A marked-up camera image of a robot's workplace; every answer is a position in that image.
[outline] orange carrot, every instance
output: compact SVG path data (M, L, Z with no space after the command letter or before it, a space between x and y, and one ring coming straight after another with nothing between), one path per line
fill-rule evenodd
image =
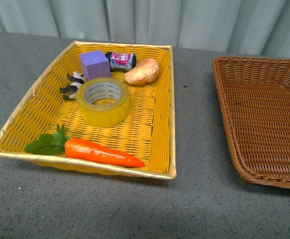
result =
M112 164L121 167L145 166L143 161L126 152L106 148L97 143L79 138L70 138L65 142L65 154L69 158Z

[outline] tape cardboard core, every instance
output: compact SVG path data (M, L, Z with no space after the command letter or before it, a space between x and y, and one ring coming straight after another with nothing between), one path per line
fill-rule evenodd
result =
M100 82L87 87L83 97L88 104L93 104L97 100L106 98L118 101L121 93L121 88L118 85L111 82Z

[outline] toy carrot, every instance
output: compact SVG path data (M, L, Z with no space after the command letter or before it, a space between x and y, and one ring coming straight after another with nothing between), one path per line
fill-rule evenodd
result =
M57 125L54 134L41 134L39 139L29 143L24 151L27 153L53 155L65 152L69 158L83 159L97 163L121 167L144 167L140 159L116 149L107 148L97 143L64 136L64 125Z
M126 152L106 148L97 143L79 138L70 138L65 142L65 154L69 158L108 163L121 167L145 166L143 161Z

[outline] purple foam cube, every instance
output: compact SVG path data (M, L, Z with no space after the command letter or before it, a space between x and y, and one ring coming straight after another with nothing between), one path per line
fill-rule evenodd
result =
M109 60L101 50L80 54L83 74L89 81L99 77L110 77Z

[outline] can label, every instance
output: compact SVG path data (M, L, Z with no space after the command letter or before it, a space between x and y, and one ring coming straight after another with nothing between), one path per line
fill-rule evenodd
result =
M112 52L110 55L110 68L115 69L124 69L124 70L131 70L132 69L132 61L133 55L129 53L117 53Z

